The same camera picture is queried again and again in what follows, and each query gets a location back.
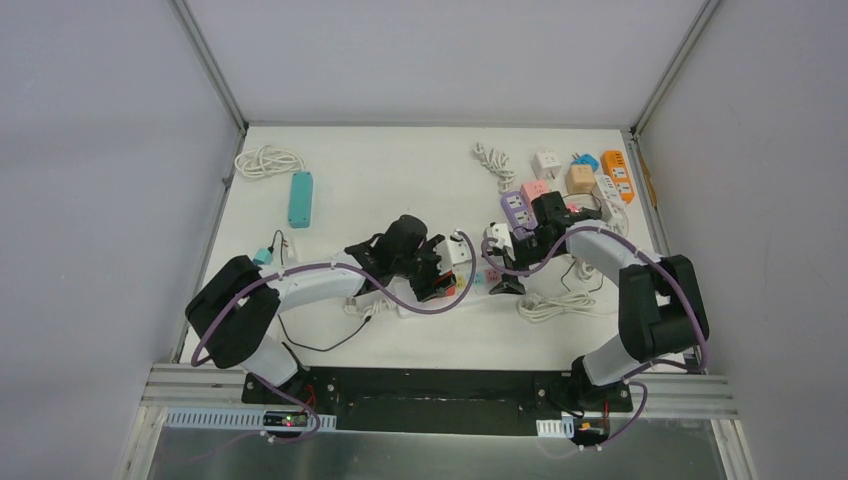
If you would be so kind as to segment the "white long power strip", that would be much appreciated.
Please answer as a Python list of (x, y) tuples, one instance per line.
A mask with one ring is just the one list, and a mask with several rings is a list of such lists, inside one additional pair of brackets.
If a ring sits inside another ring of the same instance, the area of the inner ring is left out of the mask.
[(470, 284), (469, 293), (455, 309), (482, 305), (495, 299), (490, 290), (501, 280), (501, 274), (491, 268), (479, 266), (474, 276), (471, 276), (469, 264), (459, 265), (453, 270), (456, 284), (447, 290), (442, 297), (433, 298), (424, 302), (416, 299), (415, 294), (407, 281), (396, 280), (390, 285), (390, 291), (403, 303), (412, 305), (421, 310), (436, 310), (452, 304)]

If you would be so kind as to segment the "purple power strip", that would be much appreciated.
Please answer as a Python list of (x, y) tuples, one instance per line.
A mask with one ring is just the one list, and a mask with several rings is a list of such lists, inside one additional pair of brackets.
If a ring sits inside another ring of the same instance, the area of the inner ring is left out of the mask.
[(519, 240), (532, 237), (537, 222), (523, 195), (519, 191), (505, 192), (500, 203), (513, 235)]

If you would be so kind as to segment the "pink cube socket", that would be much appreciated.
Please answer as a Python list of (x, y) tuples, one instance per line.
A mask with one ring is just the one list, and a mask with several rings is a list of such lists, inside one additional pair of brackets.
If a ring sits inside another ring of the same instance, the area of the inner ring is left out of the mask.
[(523, 183), (520, 187), (520, 193), (527, 205), (531, 205), (536, 198), (549, 192), (549, 184), (543, 179)]

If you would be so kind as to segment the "white cube socket with picture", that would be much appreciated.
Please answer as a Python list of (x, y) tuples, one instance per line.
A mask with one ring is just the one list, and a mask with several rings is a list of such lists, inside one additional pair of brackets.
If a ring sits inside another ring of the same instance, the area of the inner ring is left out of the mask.
[(562, 162), (555, 150), (541, 150), (534, 154), (531, 167), (537, 179), (554, 180), (562, 169)]

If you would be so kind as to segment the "teal power strip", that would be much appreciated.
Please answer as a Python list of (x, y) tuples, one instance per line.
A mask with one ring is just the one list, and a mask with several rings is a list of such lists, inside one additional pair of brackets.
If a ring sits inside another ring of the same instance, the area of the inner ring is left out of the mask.
[(308, 171), (295, 173), (291, 178), (288, 204), (288, 223), (292, 229), (306, 229), (311, 225), (313, 203), (313, 176)]

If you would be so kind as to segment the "teal charger plug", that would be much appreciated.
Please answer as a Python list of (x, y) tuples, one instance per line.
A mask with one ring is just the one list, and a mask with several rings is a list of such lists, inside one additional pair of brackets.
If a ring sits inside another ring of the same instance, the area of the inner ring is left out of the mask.
[(252, 262), (255, 265), (271, 265), (274, 260), (273, 249), (270, 247), (259, 248), (253, 255)]

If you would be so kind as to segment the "red cube socket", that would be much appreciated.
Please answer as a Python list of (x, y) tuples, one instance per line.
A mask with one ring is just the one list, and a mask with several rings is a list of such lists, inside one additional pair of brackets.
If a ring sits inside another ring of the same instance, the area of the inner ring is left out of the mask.
[(446, 273), (434, 283), (434, 294), (437, 298), (451, 297), (456, 294), (457, 280), (453, 273)]

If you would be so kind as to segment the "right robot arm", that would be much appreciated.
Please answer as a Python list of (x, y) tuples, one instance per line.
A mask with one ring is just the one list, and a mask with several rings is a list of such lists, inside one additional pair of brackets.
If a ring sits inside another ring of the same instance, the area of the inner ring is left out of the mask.
[(624, 387), (626, 379), (670, 355), (706, 348), (709, 325), (692, 262), (642, 250), (603, 222), (598, 210), (569, 208), (562, 196), (537, 197), (536, 227), (523, 237), (492, 223), (483, 234), (483, 258), (502, 281), (496, 293), (521, 294), (521, 278), (569, 255), (617, 287), (617, 333), (598, 349), (572, 362), (570, 374), (551, 389), (550, 401), (567, 408), (596, 410)]

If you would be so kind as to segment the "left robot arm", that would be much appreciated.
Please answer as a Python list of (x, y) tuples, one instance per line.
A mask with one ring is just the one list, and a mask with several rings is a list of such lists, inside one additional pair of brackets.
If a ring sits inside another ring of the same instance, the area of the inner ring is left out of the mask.
[(233, 257), (185, 309), (199, 338), (189, 363), (240, 367), (267, 381), (267, 391), (279, 403), (293, 404), (304, 394), (305, 378), (294, 354), (269, 335), (272, 321), (320, 301), (387, 292), (395, 279), (407, 281), (415, 297), (412, 307), (419, 310), (456, 285), (437, 251), (444, 240), (429, 236), (420, 219), (402, 215), (385, 232), (326, 260), (269, 269), (248, 256)]

